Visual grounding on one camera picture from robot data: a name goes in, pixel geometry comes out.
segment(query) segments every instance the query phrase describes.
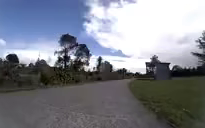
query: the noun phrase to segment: lawn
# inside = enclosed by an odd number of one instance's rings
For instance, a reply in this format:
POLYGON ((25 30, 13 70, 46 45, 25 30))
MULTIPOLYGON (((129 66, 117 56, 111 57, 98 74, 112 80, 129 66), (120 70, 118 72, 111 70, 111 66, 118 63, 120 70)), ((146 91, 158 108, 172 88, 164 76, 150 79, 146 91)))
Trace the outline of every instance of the lawn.
POLYGON ((130 90, 145 107, 179 128, 205 128, 205 77, 135 80, 130 90))

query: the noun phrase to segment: white cloud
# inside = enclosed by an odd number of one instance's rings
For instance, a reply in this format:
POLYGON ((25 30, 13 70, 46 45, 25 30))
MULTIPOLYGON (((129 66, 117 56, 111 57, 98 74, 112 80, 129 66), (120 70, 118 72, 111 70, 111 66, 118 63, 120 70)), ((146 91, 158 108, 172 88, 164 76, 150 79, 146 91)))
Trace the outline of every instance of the white cloud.
MULTIPOLYGON (((90 59, 90 68, 96 67, 97 58, 99 56, 93 55, 90 59)), ((145 61, 149 59, 128 58, 120 56, 101 55, 103 61, 109 61, 115 69, 126 68, 132 72, 145 73, 145 61)))
MULTIPOLYGON (((101 1, 87 0, 84 26, 103 47, 128 56, 150 58, 157 54, 161 61, 196 65, 191 52, 197 50, 195 40, 205 30, 205 0, 101 1)), ((131 65, 132 59, 126 61, 122 66, 131 65)))
POLYGON ((38 57, 54 65, 56 57, 54 51, 58 48, 56 41, 39 39, 35 42, 8 42, 0 38, 0 57, 4 58, 9 53, 15 53, 21 63, 36 62, 38 57))

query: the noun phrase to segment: gravel road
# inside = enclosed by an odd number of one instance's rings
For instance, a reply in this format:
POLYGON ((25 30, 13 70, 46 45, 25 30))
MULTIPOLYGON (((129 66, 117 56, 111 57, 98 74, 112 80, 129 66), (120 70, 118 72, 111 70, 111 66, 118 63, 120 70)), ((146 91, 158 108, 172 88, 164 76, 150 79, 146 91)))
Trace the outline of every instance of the gravel road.
POLYGON ((0 94, 0 128, 167 128, 134 98, 128 82, 0 94))

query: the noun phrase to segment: blue sky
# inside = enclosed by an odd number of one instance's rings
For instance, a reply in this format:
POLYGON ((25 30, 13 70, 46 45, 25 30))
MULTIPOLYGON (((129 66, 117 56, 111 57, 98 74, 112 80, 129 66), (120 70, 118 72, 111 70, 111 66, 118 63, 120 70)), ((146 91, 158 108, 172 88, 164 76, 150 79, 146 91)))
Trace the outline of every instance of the blue sky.
POLYGON ((82 0, 0 0, 0 37, 8 42, 39 38, 58 40, 70 33, 86 43, 95 55, 123 55, 101 47, 84 34, 84 15, 88 8, 82 0))
POLYGON ((53 63, 60 35, 70 33, 90 48, 91 66, 102 56, 144 72, 154 54, 194 66, 190 52, 203 30, 202 0, 0 0, 0 57, 13 52, 25 63, 39 53, 53 63))

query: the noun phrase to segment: building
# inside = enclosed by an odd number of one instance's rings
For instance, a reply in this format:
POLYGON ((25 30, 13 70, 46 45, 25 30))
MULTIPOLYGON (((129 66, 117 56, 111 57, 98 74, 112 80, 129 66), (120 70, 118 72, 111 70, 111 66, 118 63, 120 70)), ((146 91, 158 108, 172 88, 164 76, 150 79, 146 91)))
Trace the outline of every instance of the building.
POLYGON ((168 80, 171 79, 171 73, 169 68, 170 63, 151 63, 146 62, 146 74, 153 76, 156 80, 168 80))
POLYGON ((111 64, 108 61, 101 63, 100 71, 101 72, 111 72, 111 64))

